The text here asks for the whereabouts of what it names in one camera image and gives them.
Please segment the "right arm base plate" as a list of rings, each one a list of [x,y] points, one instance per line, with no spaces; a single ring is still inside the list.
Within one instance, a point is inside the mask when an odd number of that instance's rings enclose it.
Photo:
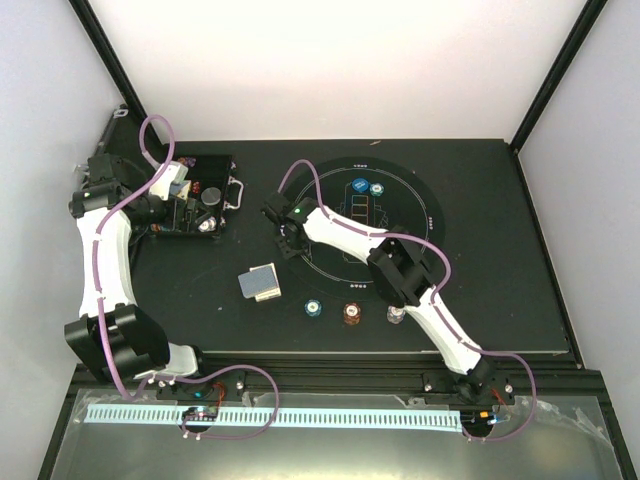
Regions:
[[[422,374],[422,382],[423,391],[429,397],[451,404],[489,406],[515,403],[513,394],[505,391],[506,384],[495,378],[478,382],[449,371],[429,371]]]

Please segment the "red-brown poker chip stack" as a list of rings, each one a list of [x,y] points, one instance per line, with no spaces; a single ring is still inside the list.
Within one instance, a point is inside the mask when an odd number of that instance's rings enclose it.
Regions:
[[[357,303],[348,303],[343,308],[343,320],[347,325],[357,325],[361,320],[361,308]]]

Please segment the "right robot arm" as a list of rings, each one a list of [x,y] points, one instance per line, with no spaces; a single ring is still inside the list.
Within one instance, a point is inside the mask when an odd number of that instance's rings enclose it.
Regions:
[[[320,244],[365,264],[379,297],[413,318],[437,347],[463,402],[479,402],[490,392],[492,362],[439,294],[424,254],[429,250],[441,255],[435,246],[402,229],[387,231],[360,224],[312,198],[293,203],[275,192],[265,200],[262,213],[275,225],[276,244],[286,258]]]

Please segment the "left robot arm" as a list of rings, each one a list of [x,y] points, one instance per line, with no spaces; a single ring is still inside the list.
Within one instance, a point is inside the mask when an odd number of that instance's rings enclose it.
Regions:
[[[101,382],[180,377],[181,389],[202,399],[213,391],[213,372],[199,365],[196,347],[170,342],[139,307],[129,255],[135,228],[150,227],[167,216],[172,193],[185,185],[187,172],[175,161],[148,175],[116,155],[89,158],[86,179],[69,203],[82,240],[84,289],[79,318],[65,325],[64,336]]]

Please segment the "blue round blind button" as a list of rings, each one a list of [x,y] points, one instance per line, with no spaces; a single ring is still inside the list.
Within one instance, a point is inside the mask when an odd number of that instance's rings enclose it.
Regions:
[[[351,188],[355,194],[366,195],[369,191],[370,183],[365,178],[355,178],[351,182]]]

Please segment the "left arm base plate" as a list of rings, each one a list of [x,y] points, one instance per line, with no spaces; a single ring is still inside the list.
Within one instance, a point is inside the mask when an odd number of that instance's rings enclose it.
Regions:
[[[244,370],[224,373],[203,383],[189,384],[175,382],[158,387],[158,400],[174,400],[177,402],[214,403],[218,400],[237,401],[242,396],[246,372]]]

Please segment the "teal poker chip stack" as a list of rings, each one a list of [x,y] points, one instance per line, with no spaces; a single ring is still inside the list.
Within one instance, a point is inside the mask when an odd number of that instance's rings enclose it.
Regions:
[[[317,317],[322,313],[322,304],[316,299],[310,299],[305,303],[304,311],[310,317]]]

